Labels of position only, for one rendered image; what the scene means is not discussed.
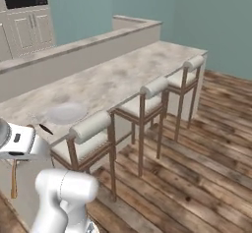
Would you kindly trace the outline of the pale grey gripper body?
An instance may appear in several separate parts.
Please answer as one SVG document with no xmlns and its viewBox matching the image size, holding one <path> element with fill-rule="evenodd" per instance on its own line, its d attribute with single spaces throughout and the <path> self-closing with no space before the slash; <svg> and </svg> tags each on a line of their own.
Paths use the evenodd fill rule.
<svg viewBox="0 0 252 233">
<path fill-rule="evenodd" d="M 0 159 L 30 160 L 49 156 L 50 145 L 37 134 L 14 135 L 0 147 Z"/>
</svg>

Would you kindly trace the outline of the wooden bar stool white cushion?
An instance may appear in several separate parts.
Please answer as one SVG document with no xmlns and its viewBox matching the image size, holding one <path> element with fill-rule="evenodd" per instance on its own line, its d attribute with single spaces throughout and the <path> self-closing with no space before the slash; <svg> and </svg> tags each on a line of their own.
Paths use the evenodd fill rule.
<svg viewBox="0 0 252 233">
<path fill-rule="evenodd" d="M 117 199 L 115 178 L 115 122 L 114 114 L 98 111 L 71 127 L 67 138 L 51 150 L 51 161 L 68 170 L 90 172 L 91 167 L 109 155 L 111 195 Z"/>
<path fill-rule="evenodd" d="M 166 93 L 166 105 L 168 107 L 169 104 L 169 95 L 174 93 L 179 96 L 178 99 L 178 108 L 176 115 L 176 124 L 174 131 L 174 140 L 177 142 L 179 137 L 179 129 L 182 118 L 182 110 L 185 94 L 189 91 L 192 92 L 189 116 L 188 116 L 188 124 L 187 128 L 190 128 L 191 120 L 193 116 L 193 109 L 195 105 L 196 93 L 198 89 L 198 83 L 200 78 L 200 70 L 204 64 L 204 57 L 201 55 L 194 56 L 189 60 L 183 63 L 182 69 L 172 76 L 168 77 L 168 87 Z"/>
<path fill-rule="evenodd" d="M 143 175 L 144 165 L 144 134 L 145 126 L 159 117 L 157 134 L 157 157 L 160 157 L 160 144 L 162 139 L 164 106 L 168 81 L 166 77 L 159 77 L 140 88 L 140 93 L 115 109 L 115 113 L 131 123 L 131 132 L 122 139 L 131 137 L 131 143 L 136 140 L 136 127 L 139 127 L 139 157 L 138 175 Z"/>
</svg>

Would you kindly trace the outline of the white kitchen island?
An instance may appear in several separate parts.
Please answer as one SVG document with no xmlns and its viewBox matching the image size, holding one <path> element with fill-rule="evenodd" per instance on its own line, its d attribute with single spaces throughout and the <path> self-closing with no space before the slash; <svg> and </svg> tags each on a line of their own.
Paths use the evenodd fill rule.
<svg viewBox="0 0 252 233">
<path fill-rule="evenodd" d="M 46 111 L 77 101 L 93 114 L 135 96 L 142 85 L 177 72 L 184 61 L 207 51 L 161 41 L 161 23 L 115 16 L 114 31 L 0 62 L 0 117 L 18 124 L 43 124 L 52 145 L 69 127 L 48 121 Z"/>
</svg>

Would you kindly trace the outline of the white cupboard run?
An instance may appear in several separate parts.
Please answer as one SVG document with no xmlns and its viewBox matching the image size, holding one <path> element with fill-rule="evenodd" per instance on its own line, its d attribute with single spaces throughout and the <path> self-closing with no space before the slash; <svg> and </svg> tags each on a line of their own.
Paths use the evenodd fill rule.
<svg viewBox="0 0 252 233">
<path fill-rule="evenodd" d="M 0 0 L 0 62 L 55 45 L 49 5 L 8 9 Z"/>
</svg>

